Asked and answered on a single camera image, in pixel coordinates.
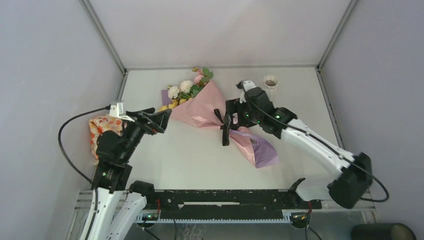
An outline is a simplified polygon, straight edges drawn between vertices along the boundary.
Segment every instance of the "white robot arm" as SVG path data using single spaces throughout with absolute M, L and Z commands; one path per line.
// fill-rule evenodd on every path
M 240 98 L 226 101 L 224 117 L 227 129 L 259 125 L 266 133 L 287 141 L 317 161 L 328 176 L 301 178 L 295 183 L 297 195 L 304 201 L 333 199 L 340 206 L 351 209 L 361 199 L 373 179 L 370 158 L 361 153 L 355 155 L 330 143 L 307 127 L 296 114 L 284 107 L 275 108 L 267 94 L 252 81 L 241 81 L 237 87 L 242 90 Z M 237 114 L 237 123 L 233 123 Z M 228 131 L 223 133 L 223 145 L 228 145 Z

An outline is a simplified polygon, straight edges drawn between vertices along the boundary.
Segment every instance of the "flower bouquet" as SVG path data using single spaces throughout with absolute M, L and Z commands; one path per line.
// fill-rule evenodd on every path
M 222 116 L 226 111 L 223 95 L 211 81 L 214 73 L 203 67 L 192 69 L 197 73 L 193 81 L 184 80 L 180 86 L 168 86 L 162 90 L 160 111 L 172 109 L 170 118 L 196 128 L 220 129 L 223 125 L 215 115 L 219 109 Z M 277 151 L 265 139 L 251 135 L 246 127 L 230 130 L 229 137 L 235 142 L 245 158 L 256 168 L 279 163 Z

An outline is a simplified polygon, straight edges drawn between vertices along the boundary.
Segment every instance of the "small white cup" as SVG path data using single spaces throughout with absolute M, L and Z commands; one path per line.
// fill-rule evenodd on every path
M 266 75 L 263 77 L 262 83 L 263 90 L 266 92 L 266 95 L 268 95 L 269 100 L 274 102 L 277 96 L 278 78 L 274 75 Z

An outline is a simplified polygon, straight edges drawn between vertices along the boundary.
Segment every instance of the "white rose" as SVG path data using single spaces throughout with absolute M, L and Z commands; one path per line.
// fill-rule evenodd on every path
M 192 86 L 193 86 L 192 81 L 184 80 L 181 82 L 181 85 L 179 86 L 179 88 L 181 89 L 183 93 L 188 94 L 190 90 L 192 89 Z
M 178 97 L 178 93 L 180 93 L 180 89 L 177 86 L 172 86 L 168 89 L 168 98 L 176 99 Z

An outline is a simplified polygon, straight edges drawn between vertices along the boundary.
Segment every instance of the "white wall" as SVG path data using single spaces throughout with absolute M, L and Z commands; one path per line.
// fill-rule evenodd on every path
M 65 238 L 86 183 L 59 150 L 59 127 L 74 115 L 106 106 L 120 79 L 77 0 L 1 1 L 1 239 Z M 72 122 L 63 143 L 90 174 L 88 119 Z
M 349 149 L 372 159 L 387 186 L 383 222 L 424 238 L 424 1 L 363 0 L 323 69 Z M 373 197 L 382 191 L 374 184 Z
M 349 0 L 91 0 L 127 68 L 317 65 Z

